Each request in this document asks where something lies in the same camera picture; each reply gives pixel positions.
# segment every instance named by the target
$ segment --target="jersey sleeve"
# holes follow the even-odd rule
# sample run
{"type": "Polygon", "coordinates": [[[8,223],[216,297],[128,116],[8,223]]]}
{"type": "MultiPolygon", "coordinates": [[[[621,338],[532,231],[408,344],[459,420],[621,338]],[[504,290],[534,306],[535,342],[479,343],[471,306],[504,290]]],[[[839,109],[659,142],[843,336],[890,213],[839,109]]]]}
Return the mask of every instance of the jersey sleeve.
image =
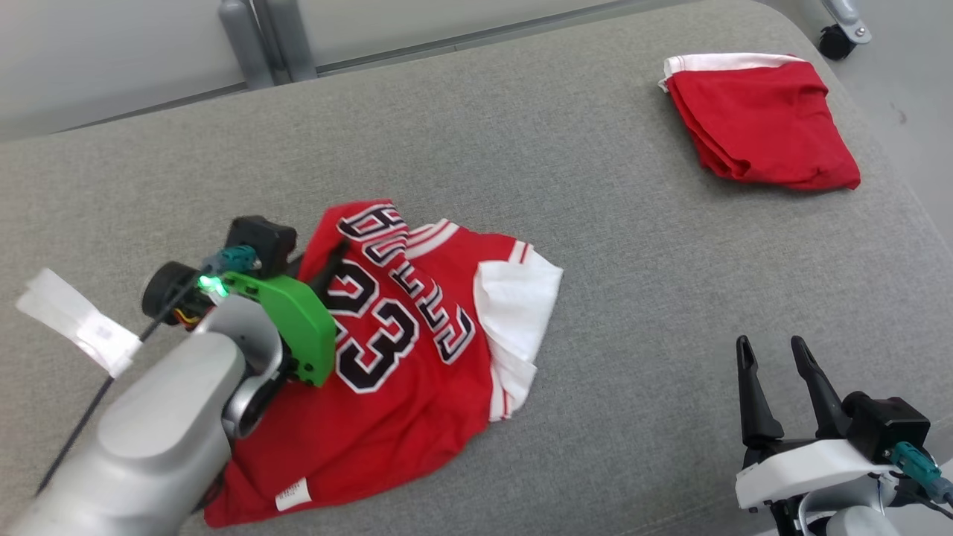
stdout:
{"type": "Polygon", "coordinates": [[[490,422],[509,419],[526,402],[561,279],[561,268],[519,241],[507,260],[476,268],[476,315],[493,356],[490,422]]]}

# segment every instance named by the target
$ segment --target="white cable label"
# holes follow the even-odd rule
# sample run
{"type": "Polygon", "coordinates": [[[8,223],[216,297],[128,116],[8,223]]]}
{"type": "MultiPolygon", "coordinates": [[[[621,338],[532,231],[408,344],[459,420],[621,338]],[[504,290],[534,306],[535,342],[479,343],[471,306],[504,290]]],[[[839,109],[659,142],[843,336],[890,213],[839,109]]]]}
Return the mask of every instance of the white cable label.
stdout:
{"type": "Polygon", "coordinates": [[[113,378],[132,364],[142,342],[118,322],[103,315],[86,297],[49,268],[27,283],[30,290],[16,308],[47,324],[99,363],[113,378]]]}
{"type": "Polygon", "coordinates": [[[278,508],[279,512],[310,502],[311,494],[308,493],[307,479],[301,479],[295,482],[291,487],[278,493],[278,495],[274,497],[274,505],[278,508]]]}

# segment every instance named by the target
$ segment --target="green plastic bracket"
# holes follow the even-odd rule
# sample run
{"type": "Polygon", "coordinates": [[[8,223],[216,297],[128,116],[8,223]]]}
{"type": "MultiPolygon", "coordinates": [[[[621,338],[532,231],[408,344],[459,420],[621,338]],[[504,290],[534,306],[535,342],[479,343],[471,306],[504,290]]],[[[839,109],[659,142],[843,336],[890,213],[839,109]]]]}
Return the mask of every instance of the green plastic bracket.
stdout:
{"type": "Polygon", "coordinates": [[[226,272],[230,290],[265,308],[297,360],[294,374],[308,385],[322,385],[335,368],[335,319],[311,287],[288,276],[256,279],[226,272]]]}

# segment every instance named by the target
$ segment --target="green led light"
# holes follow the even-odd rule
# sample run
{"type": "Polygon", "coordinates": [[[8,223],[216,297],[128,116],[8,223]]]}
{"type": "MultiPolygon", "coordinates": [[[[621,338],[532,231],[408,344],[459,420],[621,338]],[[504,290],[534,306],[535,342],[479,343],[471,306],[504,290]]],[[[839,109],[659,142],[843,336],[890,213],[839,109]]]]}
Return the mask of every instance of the green led light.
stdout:
{"type": "Polygon", "coordinates": [[[216,293],[218,296],[225,298],[229,295],[229,290],[225,288],[225,284],[220,278],[202,276],[198,279],[198,288],[205,294],[216,293]]]}

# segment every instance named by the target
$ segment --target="folded garment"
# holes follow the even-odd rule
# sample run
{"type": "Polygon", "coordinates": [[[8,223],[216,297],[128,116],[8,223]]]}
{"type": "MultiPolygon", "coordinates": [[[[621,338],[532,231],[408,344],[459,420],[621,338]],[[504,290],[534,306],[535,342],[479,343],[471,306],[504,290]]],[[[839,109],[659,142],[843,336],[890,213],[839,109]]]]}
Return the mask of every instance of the folded garment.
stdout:
{"type": "Polygon", "coordinates": [[[236,442],[210,526],[341,505],[427,475],[529,394],[562,270],[513,237],[447,220],[411,230],[390,200],[329,209],[310,280],[350,241],[322,301],[335,371],[291,381],[236,442]]]}
{"type": "Polygon", "coordinates": [[[665,60],[672,95],[701,166],[739,182],[796,190],[857,188],[861,172],[827,108],[809,62],[759,53],[665,60]]]}

